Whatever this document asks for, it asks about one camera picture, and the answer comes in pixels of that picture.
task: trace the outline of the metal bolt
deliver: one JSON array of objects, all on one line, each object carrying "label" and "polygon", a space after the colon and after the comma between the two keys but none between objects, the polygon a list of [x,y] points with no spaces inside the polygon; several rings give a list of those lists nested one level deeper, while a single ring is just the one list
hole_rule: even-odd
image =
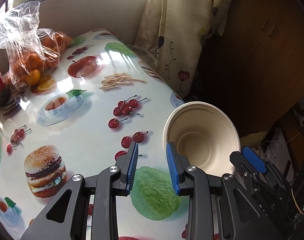
[{"label": "metal bolt", "polygon": [[119,170],[118,166],[111,166],[111,167],[109,167],[109,171],[110,172],[117,172],[118,170]]},{"label": "metal bolt", "polygon": [[188,171],[196,171],[196,167],[193,166],[193,165],[190,165],[190,166],[187,167],[187,170]]},{"label": "metal bolt", "polygon": [[233,176],[231,175],[231,174],[224,174],[223,175],[223,178],[225,179],[225,180],[232,180],[233,179]]},{"label": "metal bolt", "polygon": [[80,174],[76,174],[73,176],[73,181],[80,181],[82,179],[82,176]]}]

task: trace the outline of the brown wardrobe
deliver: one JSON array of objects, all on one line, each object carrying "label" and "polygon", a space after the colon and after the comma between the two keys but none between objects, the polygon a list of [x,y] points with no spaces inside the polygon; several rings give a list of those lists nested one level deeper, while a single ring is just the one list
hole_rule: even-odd
[{"label": "brown wardrobe", "polygon": [[198,70],[206,100],[239,136],[268,130],[304,95],[304,11],[296,0],[232,0]]}]

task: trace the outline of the beige curtain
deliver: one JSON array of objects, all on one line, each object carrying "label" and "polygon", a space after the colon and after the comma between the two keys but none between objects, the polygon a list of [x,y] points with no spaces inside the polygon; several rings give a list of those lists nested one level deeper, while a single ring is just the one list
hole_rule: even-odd
[{"label": "beige curtain", "polygon": [[205,44],[222,35],[231,0],[148,0],[134,46],[169,85],[188,94]]}]

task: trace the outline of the clear plastic bag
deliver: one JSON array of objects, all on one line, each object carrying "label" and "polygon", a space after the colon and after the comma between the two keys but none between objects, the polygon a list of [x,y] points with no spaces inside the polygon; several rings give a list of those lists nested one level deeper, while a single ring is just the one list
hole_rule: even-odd
[{"label": "clear plastic bag", "polygon": [[0,49],[6,49],[8,77],[15,87],[36,85],[41,76],[56,68],[71,38],[39,26],[40,2],[23,3],[0,15]]}]

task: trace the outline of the red heart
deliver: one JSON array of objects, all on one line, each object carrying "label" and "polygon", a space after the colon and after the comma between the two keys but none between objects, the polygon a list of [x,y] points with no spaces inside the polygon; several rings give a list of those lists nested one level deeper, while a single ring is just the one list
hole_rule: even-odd
[{"label": "red heart", "polygon": [[179,79],[183,82],[183,81],[187,81],[190,77],[190,73],[188,71],[183,71],[180,70],[179,71]]}]

